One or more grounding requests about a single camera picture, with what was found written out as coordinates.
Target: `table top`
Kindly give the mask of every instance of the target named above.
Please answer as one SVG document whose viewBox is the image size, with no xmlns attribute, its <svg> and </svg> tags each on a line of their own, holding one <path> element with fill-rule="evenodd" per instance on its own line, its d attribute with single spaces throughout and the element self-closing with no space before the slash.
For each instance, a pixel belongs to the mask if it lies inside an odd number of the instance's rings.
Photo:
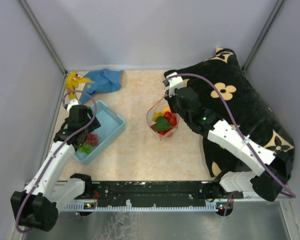
<svg viewBox="0 0 300 240">
<path fill-rule="evenodd" d="M 125 119 L 125 131 L 89 165 L 71 158 L 59 180 L 74 173 L 87 174 L 94 181 L 200 181 L 210 180 L 202 147 L 202 137 L 181 119 L 173 137 L 160 141 L 148 127 L 148 110 L 164 95 L 164 70 L 127 70 L 122 87 L 112 93 L 97 93 L 96 101 Z M 85 103 L 91 106 L 91 100 Z M 56 133 L 68 112 L 61 107 Z"/>
</svg>

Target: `blue towel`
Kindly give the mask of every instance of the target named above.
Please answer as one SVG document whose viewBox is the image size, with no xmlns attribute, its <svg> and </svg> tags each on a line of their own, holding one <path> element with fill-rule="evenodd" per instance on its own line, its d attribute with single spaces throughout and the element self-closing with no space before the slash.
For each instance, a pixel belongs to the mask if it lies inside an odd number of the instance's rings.
<svg viewBox="0 0 300 240">
<path fill-rule="evenodd" d="M 109 69 L 102 69 L 97 71 L 90 71 L 85 78 L 89 78 L 93 83 L 87 82 L 83 88 L 83 91 L 87 92 L 91 96 L 95 93 L 113 93 L 121 88 L 120 76 L 121 71 L 111 71 Z M 79 101 L 84 104 L 89 100 L 89 97 L 82 94 Z"/>
</svg>

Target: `light blue plastic bin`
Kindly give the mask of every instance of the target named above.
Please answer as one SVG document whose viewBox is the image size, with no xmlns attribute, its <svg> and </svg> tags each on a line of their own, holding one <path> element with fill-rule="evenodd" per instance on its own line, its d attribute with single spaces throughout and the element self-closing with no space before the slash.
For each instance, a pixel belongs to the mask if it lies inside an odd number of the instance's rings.
<svg viewBox="0 0 300 240">
<path fill-rule="evenodd" d="M 125 120 L 120 115 L 111 111 L 104 101 L 99 100 L 96 102 L 96 118 L 100 122 L 101 127 L 94 130 L 92 134 L 98 136 L 99 145 L 90 154 L 80 151 L 76 151 L 74 154 L 74 158 L 83 164 L 91 163 L 126 129 Z"/>
</svg>

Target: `black pillow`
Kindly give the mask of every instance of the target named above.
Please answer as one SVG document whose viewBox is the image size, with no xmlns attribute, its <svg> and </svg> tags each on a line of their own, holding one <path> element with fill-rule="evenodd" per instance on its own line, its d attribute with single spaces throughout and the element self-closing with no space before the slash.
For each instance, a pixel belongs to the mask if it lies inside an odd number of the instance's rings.
<svg viewBox="0 0 300 240">
<path fill-rule="evenodd" d="M 287 152 L 293 161 L 295 154 L 293 139 L 251 86 L 232 49 L 217 48 L 216 55 L 190 67 L 169 70 L 164 73 L 164 76 L 167 77 L 173 72 L 197 74 L 210 80 L 221 92 L 245 136 L 250 135 L 252 141 L 271 151 Z M 211 86 L 199 78 L 183 77 L 183 79 L 189 79 L 187 87 L 192 88 L 199 95 L 202 106 L 213 110 L 232 124 L 222 101 Z M 222 146 L 207 139 L 204 139 L 202 144 L 211 177 L 217 176 L 221 171 L 251 171 L 247 165 Z"/>
</svg>

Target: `gray wall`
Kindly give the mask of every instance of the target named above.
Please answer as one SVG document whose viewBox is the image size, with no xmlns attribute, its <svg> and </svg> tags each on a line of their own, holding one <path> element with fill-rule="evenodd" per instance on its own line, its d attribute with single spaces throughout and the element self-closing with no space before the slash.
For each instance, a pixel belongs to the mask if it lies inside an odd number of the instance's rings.
<svg viewBox="0 0 300 240">
<path fill-rule="evenodd" d="M 250 78 L 295 143 L 290 185 L 300 213 L 300 0 L 287 0 L 250 68 Z"/>
<path fill-rule="evenodd" d="M 62 74 L 16 0 L 0 1 L 0 240 L 10 197 L 38 167 Z"/>
<path fill-rule="evenodd" d="M 169 69 L 216 47 L 241 64 L 276 0 L 27 0 L 66 69 Z"/>
</svg>

